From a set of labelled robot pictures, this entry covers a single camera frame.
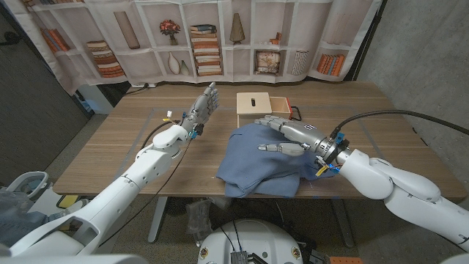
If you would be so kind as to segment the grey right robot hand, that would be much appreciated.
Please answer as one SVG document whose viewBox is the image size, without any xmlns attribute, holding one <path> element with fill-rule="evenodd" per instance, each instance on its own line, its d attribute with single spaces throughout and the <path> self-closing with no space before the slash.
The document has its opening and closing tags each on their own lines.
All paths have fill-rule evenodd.
<svg viewBox="0 0 469 264">
<path fill-rule="evenodd" d="M 328 160 L 334 151 L 333 142 L 313 125 L 272 115 L 265 115 L 254 123 L 272 128 L 289 140 L 279 144 L 260 144 L 259 150 L 280 152 L 290 156 L 299 156 L 310 151 L 321 156 L 324 161 Z"/>
</svg>

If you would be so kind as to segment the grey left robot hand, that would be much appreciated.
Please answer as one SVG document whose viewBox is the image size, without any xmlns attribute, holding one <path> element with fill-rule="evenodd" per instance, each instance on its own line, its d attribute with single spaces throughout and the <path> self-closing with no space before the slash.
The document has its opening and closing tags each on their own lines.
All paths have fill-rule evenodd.
<svg viewBox="0 0 469 264">
<path fill-rule="evenodd" d="M 209 120 L 210 115 L 218 108 L 218 90 L 215 82 L 212 82 L 205 91 L 195 100 L 187 115 L 182 119 L 182 126 L 191 137 L 202 135 L 204 124 Z"/>
</svg>

